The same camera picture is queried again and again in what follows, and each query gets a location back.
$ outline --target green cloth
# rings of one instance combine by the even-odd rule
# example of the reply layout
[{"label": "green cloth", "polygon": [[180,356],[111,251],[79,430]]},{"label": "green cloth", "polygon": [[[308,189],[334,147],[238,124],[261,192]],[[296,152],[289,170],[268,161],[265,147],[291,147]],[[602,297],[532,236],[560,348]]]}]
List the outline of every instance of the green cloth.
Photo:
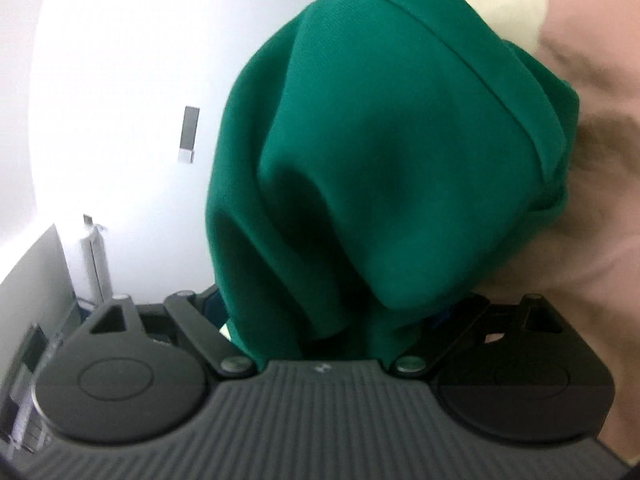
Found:
[{"label": "green cloth", "polygon": [[464,0],[318,0],[234,85],[206,223],[232,340],[378,358],[562,211],[571,87]]}]

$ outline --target ribbed panel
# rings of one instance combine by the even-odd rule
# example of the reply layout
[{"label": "ribbed panel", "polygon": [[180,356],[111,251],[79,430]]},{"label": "ribbed panel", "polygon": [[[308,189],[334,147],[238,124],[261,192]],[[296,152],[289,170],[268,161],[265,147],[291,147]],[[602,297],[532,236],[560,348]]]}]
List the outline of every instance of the ribbed panel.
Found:
[{"label": "ribbed panel", "polygon": [[469,433],[427,386],[375,362],[274,363],[220,386],[187,425],[121,449],[54,442],[33,480],[614,480],[626,466],[594,440],[553,449]]}]

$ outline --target pink fabric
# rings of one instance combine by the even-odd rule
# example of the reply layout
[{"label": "pink fabric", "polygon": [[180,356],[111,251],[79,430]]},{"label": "pink fabric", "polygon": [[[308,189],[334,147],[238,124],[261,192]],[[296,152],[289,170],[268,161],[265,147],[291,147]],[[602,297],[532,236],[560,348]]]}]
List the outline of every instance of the pink fabric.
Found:
[{"label": "pink fabric", "polygon": [[601,439],[640,455],[640,0],[550,0],[536,57],[580,95],[559,221],[480,288],[541,292],[612,371]]}]

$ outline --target green garment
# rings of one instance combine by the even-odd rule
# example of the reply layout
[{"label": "green garment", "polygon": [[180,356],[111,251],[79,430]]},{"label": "green garment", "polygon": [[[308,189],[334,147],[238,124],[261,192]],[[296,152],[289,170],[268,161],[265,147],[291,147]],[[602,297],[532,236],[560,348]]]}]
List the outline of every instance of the green garment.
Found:
[{"label": "green garment", "polygon": [[562,211],[578,97],[464,0],[318,0],[234,85],[206,223],[232,340],[378,358]]}]

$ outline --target metal screw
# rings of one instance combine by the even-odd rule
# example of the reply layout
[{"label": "metal screw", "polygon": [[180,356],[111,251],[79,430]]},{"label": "metal screw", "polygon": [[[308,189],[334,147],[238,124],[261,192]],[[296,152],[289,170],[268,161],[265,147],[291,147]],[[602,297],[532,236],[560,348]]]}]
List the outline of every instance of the metal screw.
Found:
[{"label": "metal screw", "polygon": [[427,361],[415,355],[405,355],[396,361],[396,371],[402,375],[419,374],[427,369]]},{"label": "metal screw", "polygon": [[244,374],[254,367],[254,362],[246,356],[235,355],[225,357],[220,363],[220,368],[229,374]]}]

